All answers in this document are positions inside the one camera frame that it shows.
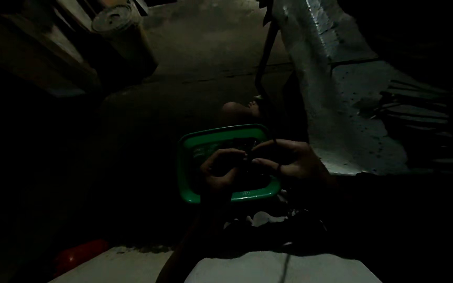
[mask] metal canister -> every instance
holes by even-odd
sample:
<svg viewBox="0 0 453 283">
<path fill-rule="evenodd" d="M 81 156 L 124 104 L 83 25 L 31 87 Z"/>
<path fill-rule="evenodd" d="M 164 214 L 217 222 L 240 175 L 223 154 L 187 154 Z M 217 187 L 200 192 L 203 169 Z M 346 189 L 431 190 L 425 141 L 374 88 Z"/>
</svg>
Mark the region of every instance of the metal canister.
<svg viewBox="0 0 453 283">
<path fill-rule="evenodd" d="M 126 60 L 131 73 L 145 78 L 157 68 L 142 28 L 142 17 L 133 4 L 106 8 L 92 20 L 92 30 L 105 38 Z"/>
</svg>

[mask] dark floor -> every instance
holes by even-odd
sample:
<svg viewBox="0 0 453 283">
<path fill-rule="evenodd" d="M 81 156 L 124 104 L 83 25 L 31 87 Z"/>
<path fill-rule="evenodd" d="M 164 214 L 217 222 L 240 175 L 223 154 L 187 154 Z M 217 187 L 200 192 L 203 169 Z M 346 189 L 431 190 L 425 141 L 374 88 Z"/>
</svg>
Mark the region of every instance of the dark floor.
<svg viewBox="0 0 453 283">
<path fill-rule="evenodd" d="M 153 7 L 144 22 L 160 65 L 145 83 L 110 95 L 97 110 L 33 98 L 0 107 L 9 113 L 0 121 L 1 155 L 13 160 L 0 171 L 0 282 L 88 240 L 179 239 L 192 209 L 176 187 L 177 141 L 217 127 L 224 103 L 247 104 L 258 94 L 265 10 L 247 0 Z M 291 73 L 278 36 L 263 84 L 279 106 Z"/>
</svg>

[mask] green rectangular object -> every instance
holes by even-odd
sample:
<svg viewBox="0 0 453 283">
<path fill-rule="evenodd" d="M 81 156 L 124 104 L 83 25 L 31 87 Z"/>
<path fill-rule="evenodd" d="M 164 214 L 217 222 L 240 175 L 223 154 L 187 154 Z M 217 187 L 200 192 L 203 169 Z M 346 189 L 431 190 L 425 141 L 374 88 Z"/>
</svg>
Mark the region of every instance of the green rectangular object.
<svg viewBox="0 0 453 283">
<path fill-rule="evenodd" d="M 179 193 L 185 202 L 200 203 L 200 195 L 192 190 L 192 176 L 190 176 L 189 170 L 193 164 L 192 161 L 202 163 L 217 150 L 220 144 L 234 138 L 256 138 L 260 142 L 265 142 L 269 140 L 269 132 L 263 125 L 248 124 L 189 133 L 179 140 L 177 160 L 178 187 Z M 234 192 L 231 196 L 231 201 L 244 202 L 276 195 L 281 189 L 280 181 L 274 176 L 270 176 L 270 178 L 270 183 L 264 188 Z"/>
</svg>

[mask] white cloth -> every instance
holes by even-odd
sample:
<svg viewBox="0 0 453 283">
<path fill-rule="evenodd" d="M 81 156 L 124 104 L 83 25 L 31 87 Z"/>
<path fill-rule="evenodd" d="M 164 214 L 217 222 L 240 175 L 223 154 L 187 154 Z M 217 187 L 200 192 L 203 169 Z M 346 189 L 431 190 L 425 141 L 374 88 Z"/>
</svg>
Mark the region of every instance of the white cloth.
<svg viewBox="0 0 453 283">
<path fill-rule="evenodd" d="M 250 252 L 234 259 L 201 260 L 186 283 L 381 283 L 360 261 L 331 254 L 293 256 L 270 251 Z"/>
</svg>

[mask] green plastic frame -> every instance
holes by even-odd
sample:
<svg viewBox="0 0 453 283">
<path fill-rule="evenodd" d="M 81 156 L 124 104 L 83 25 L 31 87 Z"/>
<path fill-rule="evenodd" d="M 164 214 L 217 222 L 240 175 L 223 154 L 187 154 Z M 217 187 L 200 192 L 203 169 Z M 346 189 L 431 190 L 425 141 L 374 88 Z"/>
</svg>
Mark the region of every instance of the green plastic frame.
<svg viewBox="0 0 453 283">
<path fill-rule="evenodd" d="M 263 125 L 247 124 L 189 133 L 179 140 L 177 157 L 178 187 L 179 193 L 185 202 L 200 203 L 200 195 L 194 193 L 191 189 L 189 176 L 187 176 L 187 170 L 185 170 L 189 166 L 186 164 L 187 151 L 197 145 L 223 142 L 233 138 L 257 138 L 264 142 L 269 140 L 269 132 Z M 264 188 L 234 192 L 231 196 L 231 201 L 244 202 L 276 195 L 281 189 L 281 184 L 276 177 L 271 176 L 271 178 L 270 183 Z"/>
</svg>

